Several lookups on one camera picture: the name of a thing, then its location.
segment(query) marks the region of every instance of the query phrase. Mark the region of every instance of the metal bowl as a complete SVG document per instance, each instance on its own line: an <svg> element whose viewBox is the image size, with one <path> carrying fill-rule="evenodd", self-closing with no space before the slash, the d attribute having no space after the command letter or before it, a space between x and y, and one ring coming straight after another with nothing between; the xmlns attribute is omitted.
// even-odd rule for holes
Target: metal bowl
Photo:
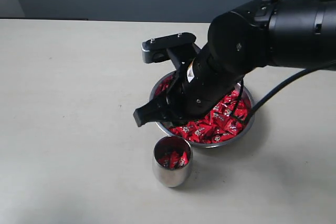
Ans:
<svg viewBox="0 0 336 224"><path fill-rule="evenodd" d="M170 72L168 74L166 74L164 77L162 77L154 86L151 94L150 94L150 98L149 100L152 100L154 98L155 95L155 91L157 90L157 88L159 87L160 83L165 80L168 76L172 75L174 72ZM240 84L236 84L235 89L237 91L240 90ZM243 95L241 96L241 99L245 102L246 106L248 108L252 108L255 105L255 102L252 98L251 93L247 90L247 88L244 86L244 90L243 90ZM250 119L250 121L247 123L246 127L235 137L226 140L224 142L220 142L220 143L215 143L215 144L201 144L201 143L195 143L195 142L191 142L188 141L190 143L190 145L194 146L194 147L199 147L199 148L215 148L215 147L219 147L219 146L223 146L223 145L227 145L230 143L233 143L234 141L237 141L238 139L242 138L252 127L252 124L254 122L255 116L252 116L252 118ZM166 133L168 136L175 136L173 133L171 133L165 126L163 123L161 122L156 122L156 124L158 125L158 127L164 132Z"/></svg>

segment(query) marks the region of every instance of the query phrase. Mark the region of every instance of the pile of candy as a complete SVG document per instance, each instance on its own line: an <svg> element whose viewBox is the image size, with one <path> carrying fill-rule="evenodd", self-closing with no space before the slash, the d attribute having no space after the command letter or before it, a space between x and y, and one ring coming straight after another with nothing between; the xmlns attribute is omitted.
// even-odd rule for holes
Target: pile of candy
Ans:
<svg viewBox="0 0 336 224"><path fill-rule="evenodd" d="M155 95L160 94L163 90L168 88L172 78L172 75L167 77L159 85ZM242 125L235 118L231 117L232 110L237 103L238 95L238 91L232 91L230 94L224 96L202 120L189 122L183 127L173 127L170 128L169 131L188 141L202 144L219 143L235 137L245 127L245 125ZM246 104L240 100L234 115L244 120L247 113L248 108Z"/></svg>
<svg viewBox="0 0 336 224"><path fill-rule="evenodd" d="M179 169L188 163L187 153L181 156L177 151L165 153L157 162L165 168Z"/></svg>

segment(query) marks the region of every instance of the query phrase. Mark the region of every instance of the table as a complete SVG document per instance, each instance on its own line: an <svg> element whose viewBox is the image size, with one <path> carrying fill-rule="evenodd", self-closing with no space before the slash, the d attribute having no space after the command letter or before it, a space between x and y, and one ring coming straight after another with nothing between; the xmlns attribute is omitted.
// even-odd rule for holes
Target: table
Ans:
<svg viewBox="0 0 336 224"><path fill-rule="evenodd" d="M174 68L141 42L208 24L0 20L0 223L334 223L334 72L286 87L241 141L195 150L177 189L152 173L163 133L132 113ZM296 69L245 78L259 100Z"/></svg>

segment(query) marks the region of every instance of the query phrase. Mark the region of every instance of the stainless steel cup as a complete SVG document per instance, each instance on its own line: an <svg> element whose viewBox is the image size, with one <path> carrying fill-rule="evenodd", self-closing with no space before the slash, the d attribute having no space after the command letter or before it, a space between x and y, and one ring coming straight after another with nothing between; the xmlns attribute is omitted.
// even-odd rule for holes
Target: stainless steel cup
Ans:
<svg viewBox="0 0 336 224"><path fill-rule="evenodd" d="M165 168L158 163L165 153L180 150L187 153L188 163L178 169ZM179 136L166 136L160 139L154 147L153 172L155 177L167 187L176 187L190 176L193 163L193 150L190 144Z"/></svg>

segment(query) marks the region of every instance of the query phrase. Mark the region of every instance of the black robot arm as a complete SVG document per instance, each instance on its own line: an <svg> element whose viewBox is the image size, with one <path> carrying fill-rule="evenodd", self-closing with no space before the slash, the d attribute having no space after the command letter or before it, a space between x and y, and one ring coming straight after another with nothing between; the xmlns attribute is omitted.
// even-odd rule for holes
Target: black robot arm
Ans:
<svg viewBox="0 0 336 224"><path fill-rule="evenodd" d="M144 42L146 63L171 59L176 73L167 90L135 110L137 125L201 119L258 67L310 69L336 60L335 17L335 0L255 0L216 17L201 50L188 33Z"/></svg>

